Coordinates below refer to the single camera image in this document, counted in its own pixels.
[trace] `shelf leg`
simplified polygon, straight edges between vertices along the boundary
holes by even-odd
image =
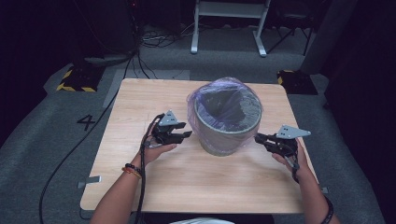
[[[266,0],[264,4],[264,8],[262,9],[262,17],[260,18],[259,29],[257,31],[253,31],[254,40],[256,40],[256,45],[259,50],[260,56],[266,57],[267,52],[265,52],[264,45],[262,44],[262,27],[264,26],[265,18],[267,17],[268,8],[270,7],[271,0]]]
[[[191,53],[198,52],[198,36],[199,36],[199,0],[195,2],[195,15],[194,15],[194,34],[192,35]]]

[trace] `transparent plastic bag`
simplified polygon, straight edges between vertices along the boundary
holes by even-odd
[[[188,121],[204,150],[233,154],[259,130],[262,104],[256,93],[234,77],[210,82],[188,96]]]

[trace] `tripod base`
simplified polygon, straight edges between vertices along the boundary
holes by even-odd
[[[301,71],[281,70],[277,72],[276,77],[287,94],[318,95],[310,76]]]
[[[79,69],[74,66],[64,74],[57,91],[97,91],[105,67]]]

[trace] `right hand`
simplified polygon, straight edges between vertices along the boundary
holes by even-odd
[[[297,152],[298,152],[297,153],[297,159],[298,159],[298,163],[300,165],[300,169],[297,171],[297,174],[299,174],[299,173],[301,173],[299,171],[304,171],[305,172],[306,170],[308,170],[308,171],[310,171],[310,170],[309,170],[308,162],[306,160],[304,148],[303,148],[303,146],[301,146],[301,143],[298,140],[298,138],[296,138],[296,141],[297,141],[297,146],[298,146],[298,148],[297,148]],[[280,156],[278,154],[275,154],[275,153],[272,154],[272,157],[275,160],[277,160],[278,162],[286,165],[288,170],[292,171],[289,163],[285,160],[285,158],[283,158],[282,156]]]

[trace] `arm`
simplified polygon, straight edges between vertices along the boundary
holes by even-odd
[[[164,152],[174,149],[177,145],[166,145],[145,149],[145,164],[155,161]],[[140,154],[137,153],[131,164],[140,167]],[[128,223],[134,203],[139,177],[134,174],[122,173],[96,206],[90,223]]]
[[[296,176],[300,182],[300,191],[303,197],[305,223],[321,223],[327,216],[329,206],[327,205],[326,199],[319,188],[317,180],[309,169],[304,149],[298,139],[297,143],[298,162],[300,164],[300,169],[297,171]],[[277,154],[273,154],[273,158],[285,164],[291,171],[291,167],[284,158]],[[332,216],[330,223],[340,223],[338,217],[335,214]]]

